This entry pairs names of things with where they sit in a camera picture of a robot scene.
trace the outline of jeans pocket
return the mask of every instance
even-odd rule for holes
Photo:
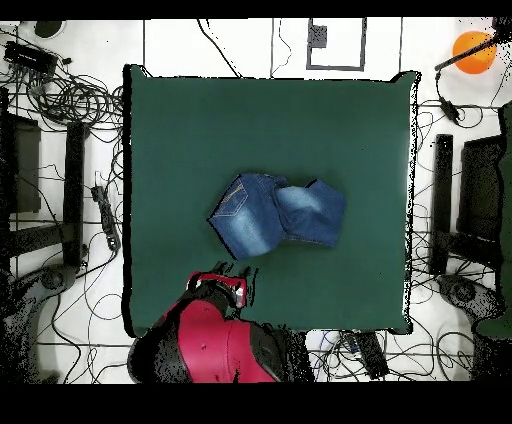
[[[215,209],[213,216],[235,216],[247,200],[247,191],[240,178],[237,178],[226,191]]]

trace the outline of dark green mat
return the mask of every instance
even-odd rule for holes
[[[410,104],[418,80],[414,72],[395,82],[151,78],[126,67],[127,327],[131,318],[140,334],[183,293],[192,271],[231,260],[206,218],[233,178],[249,171],[293,185],[320,178],[345,195],[347,209],[336,248],[290,242],[245,261],[260,273],[242,318],[300,330],[407,329]]]

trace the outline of gray rectangle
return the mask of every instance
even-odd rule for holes
[[[306,69],[308,71],[357,71],[364,72],[364,64],[366,57],[366,26],[367,18],[362,18],[362,32],[361,32],[361,57],[359,66],[331,66],[331,65],[312,65],[311,64],[311,50],[314,46],[314,27],[313,18],[309,18],[308,21],[308,45],[307,45],[307,58],[306,58]]]

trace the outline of orange ball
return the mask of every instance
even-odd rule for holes
[[[453,45],[453,56],[464,53],[492,38],[490,34],[480,31],[468,31],[462,34]],[[481,74],[487,71],[496,57],[496,45],[487,47],[471,56],[455,62],[457,68],[467,74]]]

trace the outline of denim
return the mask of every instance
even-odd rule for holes
[[[343,195],[322,180],[295,187],[283,176],[243,173],[208,222],[231,255],[242,260],[263,255],[282,240],[334,247],[344,211]]]

